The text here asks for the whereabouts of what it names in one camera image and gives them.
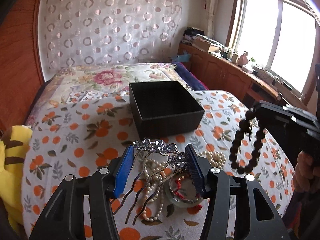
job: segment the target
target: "bed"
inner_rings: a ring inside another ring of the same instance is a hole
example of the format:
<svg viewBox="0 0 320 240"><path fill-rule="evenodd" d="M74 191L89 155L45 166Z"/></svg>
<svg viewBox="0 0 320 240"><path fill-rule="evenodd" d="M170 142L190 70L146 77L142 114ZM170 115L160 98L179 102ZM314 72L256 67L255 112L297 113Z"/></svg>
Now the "bed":
<svg viewBox="0 0 320 240"><path fill-rule="evenodd" d="M209 91L205 87L194 91L190 81L183 80L175 68L175 65L162 63L72 67L62 69L54 76L27 121L32 125L33 136L24 162L21 202L28 236L50 196L67 174L74 174L77 178L91 175L98 167L121 156L128 144L139 139L129 107L129 82L179 81L205 109L205 114L196 130L162 139L166 143L176 143L179 151L191 143L197 153L219 151L228 157L238 123L248 109L228 92ZM253 121L252 125L255 134L257 122ZM248 164L252 144L248 137L242 141L240 165ZM138 170L136 165L124 192L131 187ZM229 161L224 171L229 175L243 176L231 169ZM259 164L252 174L281 216L294 191L293 171L285 153L266 131ZM164 200L158 221L146 223L139 219L132 226L131 218L126 225L125 217L134 196L130 195L115 215L122 240L194 240L200 237L207 201L201 203L201 209L182 209ZM121 198L113 202L113 210L120 202ZM235 206L235 198L231 196L227 239L232 239L234 233ZM151 213L155 212L156 203L148 208ZM88 198L85 197L85 233L87 239L92 239L89 213Z"/></svg>

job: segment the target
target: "orange print tablecloth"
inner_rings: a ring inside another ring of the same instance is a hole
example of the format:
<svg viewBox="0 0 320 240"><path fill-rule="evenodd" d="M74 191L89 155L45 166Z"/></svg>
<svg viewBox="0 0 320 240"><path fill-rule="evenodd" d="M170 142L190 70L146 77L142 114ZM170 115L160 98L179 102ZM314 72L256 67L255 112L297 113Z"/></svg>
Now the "orange print tablecloth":
<svg viewBox="0 0 320 240"><path fill-rule="evenodd" d="M176 143L179 151L191 143L196 152L204 150L221 151L228 159L228 149L232 145L238 123L244 118L247 108L233 95L224 91L191 91L194 98L203 106L205 114L197 130L163 138L167 143ZM253 122L252 132L258 130ZM55 191L57 185L67 174L76 177L91 175L97 167L108 165L111 159L120 156L126 145L138 140L129 105L129 96L108 97L87 102L58 105L56 108L42 110L30 143L24 165L22 181L22 204L24 226L30 235L40 212ZM253 169L255 178L261 183L280 215L283 215L293 193L292 165L286 155L267 132L261 149L259 164ZM242 141L240 165L248 164L251 158L253 140L246 136ZM140 171L141 164L135 165L129 175L125 193ZM231 169L230 162L224 166L229 175L240 176ZM195 240L199 239L208 202L203 201L201 210L184 209L164 201L164 210L159 221L146 225L139 220L132 226L124 223L127 211L133 203L135 194L126 200L115 215L121 240L154 239ZM116 209L120 200L112 208ZM230 224L235 220L235 197L230 200ZM156 204L150 206L156 212ZM85 233L92 239L88 198L84 198ZM232 239L234 228L229 226L227 237Z"/></svg>

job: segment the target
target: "stuffed toy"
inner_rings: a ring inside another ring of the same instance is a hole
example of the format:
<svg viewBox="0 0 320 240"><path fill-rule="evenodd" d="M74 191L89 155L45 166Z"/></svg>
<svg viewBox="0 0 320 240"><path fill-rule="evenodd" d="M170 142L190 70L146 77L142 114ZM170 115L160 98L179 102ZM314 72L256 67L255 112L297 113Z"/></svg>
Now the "stuffed toy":
<svg viewBox="0 0 320 240"><path fill-rule="evenodd" d="M31 136L32 130L26 126L13 126L0 140L0 198L8 212L9 224L17 234L18 224L23 225L21 180Z"/></svg>

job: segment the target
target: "cardboard box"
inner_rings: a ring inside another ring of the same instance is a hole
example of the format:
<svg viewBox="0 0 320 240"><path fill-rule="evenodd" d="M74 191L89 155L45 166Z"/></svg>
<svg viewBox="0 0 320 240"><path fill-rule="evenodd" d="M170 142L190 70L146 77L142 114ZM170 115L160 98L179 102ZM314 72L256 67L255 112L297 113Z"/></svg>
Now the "cardboard box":
<svg viewBox="0 0 320 240"><path fill-rule="evenodd" d="M140 140L195 130L204 109L176 81L130 83L130 106Z"/></svg>
<svg viewBox="0 0 320 240"><path fill-rule="evenodd" d="M207 52L218 52L220 50L219 47L211 45L211 43L208 41L201 41L199 39L194 39L193 43L197 45L199 48Z"/></svg>

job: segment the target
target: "window pane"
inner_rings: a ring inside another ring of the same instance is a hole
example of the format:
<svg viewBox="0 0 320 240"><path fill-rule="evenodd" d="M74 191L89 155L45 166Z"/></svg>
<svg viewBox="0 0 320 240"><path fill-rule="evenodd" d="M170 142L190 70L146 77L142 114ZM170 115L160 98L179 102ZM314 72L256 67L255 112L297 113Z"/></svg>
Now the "window pane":
<svg viewBox="0 0 320 240"><path fill-rule="evenodd" d="M249 58L266 66L278 19L277 0L248 0L238 45L239 56L246 50Z"/></svg>
<svg viewBox="0 0 320 240"><path fill-rule="evenodd" d="M302 92L316 42L315 19L283 3L280 39L271 70Z"/></svg>

